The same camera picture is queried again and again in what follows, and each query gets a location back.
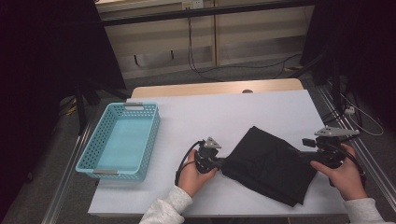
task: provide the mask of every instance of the electrical outlet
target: electrical outlet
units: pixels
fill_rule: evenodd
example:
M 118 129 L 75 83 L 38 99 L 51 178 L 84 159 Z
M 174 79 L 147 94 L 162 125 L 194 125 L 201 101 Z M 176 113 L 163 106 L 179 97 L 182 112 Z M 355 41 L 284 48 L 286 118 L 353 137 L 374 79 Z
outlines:
M 193 9 L 204 8 L 204 0 L 192 0 L 191 4 Z
M 181 9 L 183 10 L 192 9 L 192 2 L 191 1 L 181 2 Z

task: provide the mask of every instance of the black cloth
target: black cloth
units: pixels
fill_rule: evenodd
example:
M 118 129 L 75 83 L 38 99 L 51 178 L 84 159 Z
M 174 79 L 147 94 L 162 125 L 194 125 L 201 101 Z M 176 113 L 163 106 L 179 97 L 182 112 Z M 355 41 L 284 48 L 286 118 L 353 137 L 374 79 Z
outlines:
M 299 159 L 298 149 L 253 126 L 225 159 L 221 171 L 264 196 L 294 206 L 303 204 L 316 174 Z

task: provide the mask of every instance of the basket handle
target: basket handle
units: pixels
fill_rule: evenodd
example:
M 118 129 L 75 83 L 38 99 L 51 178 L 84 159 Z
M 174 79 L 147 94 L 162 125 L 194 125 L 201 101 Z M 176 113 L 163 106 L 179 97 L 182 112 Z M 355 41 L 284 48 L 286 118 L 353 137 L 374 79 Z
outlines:
M 127 110 L 145 110 L 142 102 L 124 103 L 124 106 Z
M 118 175 L 118 170 L 93 170 L 95 175 Z

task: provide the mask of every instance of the cable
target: cable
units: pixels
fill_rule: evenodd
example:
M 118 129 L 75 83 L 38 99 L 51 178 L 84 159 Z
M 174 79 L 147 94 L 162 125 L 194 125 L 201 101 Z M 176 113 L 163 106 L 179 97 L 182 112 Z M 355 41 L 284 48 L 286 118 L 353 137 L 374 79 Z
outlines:
M 349 117 L 350 117 L 351 121 L 352 121 L 356 126 L 358 126 L 359 128 L 361 128 L 362 131 L 364 131 L 364 132 L 366 132 L 366 133 L 368 133 L 368 134 L 370 134 L 370 135 L 373 135 L 373 136 L 380 136 L 380 135 L 382 135 L 382 134 L 384 133 L 384 129 L 382 128 L 382 126 L 381 126 L 375 119 L 373 119 L 372 117 L 370 117 L 370 115 L 368 115 L 367 113 L 365 113 L 364 111 L 362 111 L 361 109 L 359 109 L 356 105 L 353 105 L 353 104 L 345 97 L 344 94 L 341 94 L 341 96 L 342 96 L 344 99 L 346 99 L 346 101 L 349 102 L 352 106 L 354 106 L 357 110 L 359 110 L 363 115 L 365 115 L 365 116 L 367 116 L 369 119 L 371 119 L 371 120 L 380 128 L 381 132 L 380 132 L 380 133 L 370 133 L 369 131 L 363 129 L 363 128 L 352 118 L 352 116 L 349 114 Z
M 275 78 L 279 77 L 279 76 L 283 73 L 283 69 L 285 68 L 285 63 L 286 63 L 288 60 L 290 60 L 290 59 L 292 59 L 292 58 L 294 58 L 294 57 L 297 57 L 297 56 L 302 55 L 301 53 L 294 54 L 294 55 L 292 55 L 292 56 L 286 58 L 285 60 L 282 60 L 281 62 L 273 63 L 273 64 L 268 64 L 268 65 L 264 65 L 264 66 L 226 65 L 226 66 L 218 66 L 218 67 L 209 68 L 209 69 L 206 69 L 206 70 L 203 70 L 203 71 L 199 71 L 199 70 L 195 67 L 195 62 L 194 62 L 193 53 L 192 53 L 192 37 L 191 37 L 191 36 L 192 36 L 192 28 L 191 28 L 191 18 L 188 18 L 188 23 L 189 23 L 189 66 L 190 66 L 191 71 L 197 73 L 200 77 L 203 77 L 203 78 L 212 79 L 212 80 L 215 80 L 215 81 L 220 81 L 220 82 L 222 82 L 222 80 L 219 80 L 219 79 L 216 79 L 216 78 L 204 77 L 204 76 L 202 75 L 202 73 L 207 73 L 207 72 L 210 72 L 210 71 L 214 71 L 214 70 L 217 70 L 217 69 L 223 69 L 223 68 L 253 68 L 253 69 L 255 69 L 255 68 L 268 68 L 268 67 L 273 67 L 273 66 L 277 66 L 277 65 L 283 64 L 280 73 L 277 74 L 275 77 L 273 77 L 273 79 L 275 79 Z
M 347 142 L 347 141 L 352 140 L 352 139 L 357 138 L 357 137 L 358 137 L 358 135 L 356 134 L 356 135 L 349 136 L 348 138 L 342 139 L 340 141 L 342 143 L 344 143 L 344 142 Z
M 194 144 L 190 147 L 190 149 L 187 151 L 186 155 L 184 155 L 183 160 L 181 161 L 181 163 L 180 163 L 180 165 L 178 166 L 178 169 L 177 169 L 177 171 L 176 171 L 176 177 L 175 177 L 175 185 L 176 185 L 176 186 L 178 185 L 178 179 L 180 178 L 181 171 L 184 169 L 184 167 L 185 167 L 186 165 L 190 164 L 190 162 L 184 164 L 184 161 L 187 159 L 187 157 L 189 156 L 190 152 L 192 151 L 192 149 L 193 149 L 195 146 L 197 146 L 198 144 L 201 145 L 201 144 L 203 144 L 204 142 L 205 142 L 205 141 L 198 141 L 198 142 L 194 143 Z
M 189 22 L 189 66 L 190 69 L 195 72 L 196 74 L 198 74 L 200 77 L 202 78 L 206 78 L 206 79 L 211 79 L 211 80 L 215 80 L 218 82 L 222 82 L 222 80 L 217 79 L 217 78 L 213 78 L 213 77 L 204 77 L 200 72 L 198 71 L 198 69 L 195 67 L 195 62 L 194 62 L 194 57 L 192 54 L 192 38 L 191 38 L 191 34 L 192 34 L 192 29 L 191 29 L 191 18 L 187 18 L 188 22 Z
M 329 112 L 329 113 L 327 113 L 327 114 L 325 114 L 325 115 L 323 115 L 322 117 L 320 117 L 321 118 L 321 120 L 324 120 L 324 119 L 326 119 L 326 118 L 328 118 L 332 113 L 334 113 L 335 112 L 335 110 L 336 109 L 333 109 L 331 112 Z
M 323 144 L 323 146 L 325 147 L 330 147 L 333 150 L 339 151 L 342 154 L 344 154 L 348 159 L 350 159 L 353 163 L 355 163 L 356 167 L 358 168 L 359 174 L 361 175 L 361 183 L 363 184 L 363 187 L 365 187 L 365 181 L 366 181 L 366 173 L 364 172 L 364 170 L 361 168 L 361 166 L 358 163 L 358 160 L 356 160 L 356 158 L 350 154 L 350 152 L 346 151 L 345 149 L 341 148 L 341 147 L 335 147 L 333 145 L 330 144 Z
M 356 107 L 359 107 L 358 98 L 356 97 L 356 94 L 355 94 L 354 91 L 352 91 L 352 97 L 353 97 L 353 100 L 354 100 L 354 102 L 355 102 L 355 104 L 356 104 Z M 361 112 L 360 112 L 359 110 L 358 110 L 358 112 L 359 112 L 359 113 L 356 113 L 356 118 L 358 119 L 359 125 L 360 125 L 361 127 L 363 127 L 363 120 L 362 120 L 362 118 L 361 118 Z
M 342 112 L 341 113 L 339 113 L 335 118 L 333 118 L 333 119 L 329 119 L 329 120 L 325 120 L 325 121 L 323 121 L 323 123 L 324 124 L 326 124 L 326 123 L 330 123 L 330 122 L 332 122 L 332 121 L 334 121 L 334 120 L 336 120 L 336 119 L 339 119 L 339 118 L 341 118 L 343 115 L 344 115 L 344 111 L 346 110 L 346 106 L 344 106 L 344 109 L 342 110 Z

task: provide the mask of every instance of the blue plastic basket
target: blue plastic basket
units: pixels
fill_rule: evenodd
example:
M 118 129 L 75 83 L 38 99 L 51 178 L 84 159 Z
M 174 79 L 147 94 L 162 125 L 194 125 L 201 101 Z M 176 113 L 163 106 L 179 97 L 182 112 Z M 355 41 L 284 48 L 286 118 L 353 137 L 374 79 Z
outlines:
M 76 170 L 93 178 L 144 180 L 159 125 L 155 103 L 108 105 Z

